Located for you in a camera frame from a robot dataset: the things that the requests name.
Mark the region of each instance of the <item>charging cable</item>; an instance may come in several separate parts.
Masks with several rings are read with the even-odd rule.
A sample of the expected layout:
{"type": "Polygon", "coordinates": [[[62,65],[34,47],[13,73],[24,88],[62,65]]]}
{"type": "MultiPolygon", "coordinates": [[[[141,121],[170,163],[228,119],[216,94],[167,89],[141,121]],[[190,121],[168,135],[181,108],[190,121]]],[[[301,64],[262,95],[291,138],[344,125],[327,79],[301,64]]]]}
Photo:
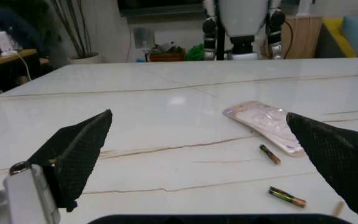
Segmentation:
{"type": "Polygon", "coordinates": [[[26,71],[27,71],[28,80],[31,81],[32,79],[31,79],[30,71],[28,70],[28,65],[27,65],[26,61],[19,55],[19,53],[17,53],[17,51],[11,51],[11,52],[16,54],[21,59],[21,61],[24,63],[24,66],[26,67],[26,71]]]}

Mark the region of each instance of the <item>black cable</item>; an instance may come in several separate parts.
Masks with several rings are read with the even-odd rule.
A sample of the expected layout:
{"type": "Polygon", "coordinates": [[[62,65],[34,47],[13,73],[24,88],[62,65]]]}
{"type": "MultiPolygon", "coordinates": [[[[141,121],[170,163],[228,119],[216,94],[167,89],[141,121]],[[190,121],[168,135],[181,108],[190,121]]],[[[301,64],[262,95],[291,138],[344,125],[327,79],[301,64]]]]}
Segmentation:
{"type": "Polygon", "coordinates": [[[128,20],[127,20],[127,23],[128,23],[128,29],[129,29],[129,48],[128,48],[128,53],[126,54],[126,60],[125,60],[126,63],[128,63],[129,54],[130,54],[131,48],[132,48],[132,29],[131,29],[131,26],[129,25],[128,20]]]}
{"type": "Polygon", "coordinates": [[[263,23],[259,26],[258,33],[262,29],[262,27],[266,24],[266,19],[263,20],[263,23]]]}
{"type": "Polygon", "coordinates": [[[284,59],[287,59],[287,56],[288,56],[288,53],[289,53],[289,50],[291,50],[291,47],[292,47],[292,42],[294,41],[294,31],[292,30],[292,26],[290,23],[288,23],[287,21],[285,21],[285,23],[287,24],[289,30],[291,31],[291,42],[289,43],[289,46],[288,46],[288,49],[287,49],[287,52],[285,53],[285,56],[284,56],[284,59]]]}
{"type": "Polygon", "coordinates": [[[218,22],[217,22],[217,44],[216,44],[216,60],[218,61],[223,61],[225,59],[225,37],[226,37],[226,31],[225,28],[223,27],[221,21],[220,21],[220,17],[218,17],[218,22]]]}

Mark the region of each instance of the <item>white charger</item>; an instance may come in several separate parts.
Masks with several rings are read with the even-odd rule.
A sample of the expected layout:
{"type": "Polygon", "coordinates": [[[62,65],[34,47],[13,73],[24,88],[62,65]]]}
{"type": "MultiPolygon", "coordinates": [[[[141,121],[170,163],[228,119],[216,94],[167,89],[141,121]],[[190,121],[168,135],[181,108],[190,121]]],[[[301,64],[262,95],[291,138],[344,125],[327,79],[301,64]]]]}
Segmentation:
{"type": "Polygon", "coordinates": [[[17,55],[23,62],[24,66],[26,66],[27,77],[31,81],[28,65],[26,61],[24,61],[24,59],[19,55],[19,53],[13,49],[12,42],[9,36],[7,35],[6,31],[0,31],[0,50],[2,51],[1,53],[2,56],[17,55]]]}
{"type": "Polygon", "coordinates": [[[6,31],[0,31],[0,50],[2,56],[9,56],[17,54],[17,51],[13,49],[12,42],[6,31]]]}

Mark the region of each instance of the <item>white marble table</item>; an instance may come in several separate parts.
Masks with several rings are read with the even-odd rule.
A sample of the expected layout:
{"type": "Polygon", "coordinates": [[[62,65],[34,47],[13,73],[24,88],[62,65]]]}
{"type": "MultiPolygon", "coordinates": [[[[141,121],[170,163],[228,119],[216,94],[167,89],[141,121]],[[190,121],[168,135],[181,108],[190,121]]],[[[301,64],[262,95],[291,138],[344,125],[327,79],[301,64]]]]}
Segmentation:
{"type": "MultiPolygon", "coordinates": [[[[110,108],[101,156],[62,223],[110,214],[331,214],[342,199],[307,157],[288,157],[222,115],[249,100],[358,131],[358,59],[66,66],[0,95],[0,187],[6,169],[60,127],[110,108]],[[270,185],[307,207],[271,197],[270,185]]],[[[347,207],[340,217],[358,224],[347,207]]]]}

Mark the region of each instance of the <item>phone case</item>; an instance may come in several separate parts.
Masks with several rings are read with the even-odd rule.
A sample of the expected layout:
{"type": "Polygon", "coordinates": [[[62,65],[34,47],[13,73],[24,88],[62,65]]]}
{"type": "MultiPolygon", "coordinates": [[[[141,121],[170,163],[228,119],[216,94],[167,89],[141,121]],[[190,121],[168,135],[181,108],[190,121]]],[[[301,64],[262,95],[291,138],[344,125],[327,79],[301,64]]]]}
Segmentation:
{"type": "Polygon", "coordinates": [[[287,111],[257,101],[249,101],[224,110],[223,114],[243,123],[294,157],[305,155],[287,121],[287,111]]]}

